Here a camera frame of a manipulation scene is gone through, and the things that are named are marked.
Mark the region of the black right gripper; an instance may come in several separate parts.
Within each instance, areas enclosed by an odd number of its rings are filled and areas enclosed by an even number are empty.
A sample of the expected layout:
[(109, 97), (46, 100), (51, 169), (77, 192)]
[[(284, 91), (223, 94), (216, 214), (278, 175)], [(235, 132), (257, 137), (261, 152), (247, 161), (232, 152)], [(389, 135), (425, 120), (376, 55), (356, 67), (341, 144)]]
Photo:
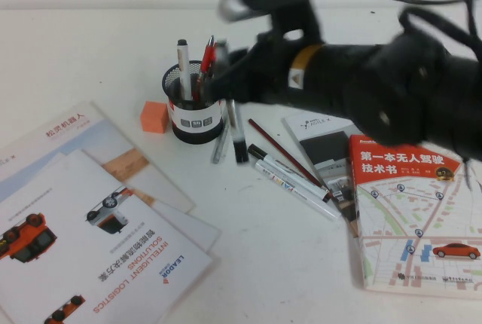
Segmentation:
[(208, 99), (286, 105), (288, 71), (303, 46), (301, 38), (279, 40), (273, 32), (258, 34), (252, 49), (229, 53), (228, 70), (208, 83)]

